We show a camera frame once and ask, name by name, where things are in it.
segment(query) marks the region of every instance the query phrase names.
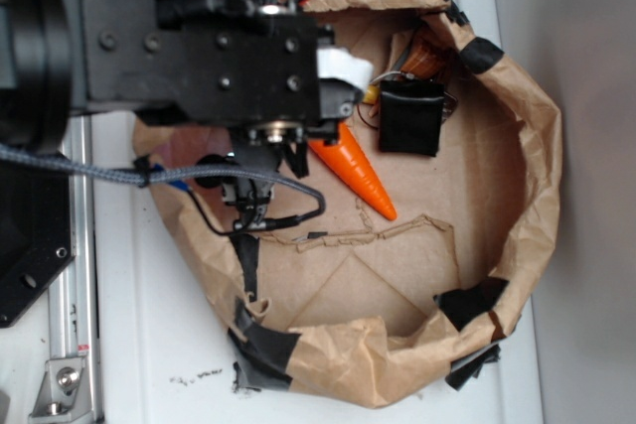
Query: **cable clip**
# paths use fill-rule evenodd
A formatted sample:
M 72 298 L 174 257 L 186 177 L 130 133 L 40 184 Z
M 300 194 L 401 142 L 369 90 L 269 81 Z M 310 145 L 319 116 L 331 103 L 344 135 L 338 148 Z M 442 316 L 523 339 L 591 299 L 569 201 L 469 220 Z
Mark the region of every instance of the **cable clip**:
M 143 182 L 138 186 L 139 189 L 145 189 L 150 186 L 150 175 L 153 168 L 150 166 L 150 155 L 141 156 L 132 162 L 135 171 L 142 177 Z

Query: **white plastic part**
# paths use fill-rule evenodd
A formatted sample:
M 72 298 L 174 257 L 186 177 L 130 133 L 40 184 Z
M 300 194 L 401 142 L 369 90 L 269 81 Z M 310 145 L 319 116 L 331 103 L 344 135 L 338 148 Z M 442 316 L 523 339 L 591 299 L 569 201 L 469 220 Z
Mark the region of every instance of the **white plastic part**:
M 373 74 L 374 66 L 371 63 L 352 56 L 347 49 L 338 47 L 318 49 L 318 76 L 322 79 L 339 79 L 364 92 Z

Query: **orange carrot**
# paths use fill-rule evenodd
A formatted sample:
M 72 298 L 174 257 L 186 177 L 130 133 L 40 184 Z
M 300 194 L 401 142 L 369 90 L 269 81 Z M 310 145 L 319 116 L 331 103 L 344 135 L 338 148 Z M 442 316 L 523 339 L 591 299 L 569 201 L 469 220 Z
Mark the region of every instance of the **orange carrot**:
M 340 123 L 340 141 L 325 146 L 323 141 L 310 141 L 309 147 L 338 177 L 369 206 L 388 220 L 398 218 L 387 191 L 369 159 L 345 123 Z

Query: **brown paper bag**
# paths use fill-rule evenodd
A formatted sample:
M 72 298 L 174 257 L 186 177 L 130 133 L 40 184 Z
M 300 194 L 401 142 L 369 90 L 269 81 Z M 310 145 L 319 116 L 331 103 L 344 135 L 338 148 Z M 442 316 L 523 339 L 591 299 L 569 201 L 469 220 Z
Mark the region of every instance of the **brown paper bag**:
M 313 156 L 303 181 L 325 194 L 326 213 L 234 245 L 205 227 L 184 193 L 156 186 L 152 194 L 230 330 L 239 384 L 385 406 L 513 332 L 555 247 L 560 115 L 519 66 L 475 37 L 450 0 L 311 0 L 307 10 L 377 73 L 422 21 L 474 73 L 450 81 L 459 108 L 443 125 L 436 158 L 380 153 L 376 131 L 360 115 L 348 121 L 397 221 L 362 203 Z M 134 145 L 169 167 L 230 150 L 224 130 L 203 127 L 138 124 Z M 219 192 L 192 187 L 211 220 L 227 226 Z M 312 206 L 277 189 L 269 210 L 282 216 Z

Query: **black mounting plate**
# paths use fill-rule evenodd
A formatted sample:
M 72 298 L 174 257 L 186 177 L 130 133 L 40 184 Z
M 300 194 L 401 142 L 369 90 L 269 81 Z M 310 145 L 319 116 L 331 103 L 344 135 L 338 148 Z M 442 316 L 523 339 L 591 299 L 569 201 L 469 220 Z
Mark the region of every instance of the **black mounting plate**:
M 72 259 L 69 178 L 0 163 L 0 328 L 13 326 Z

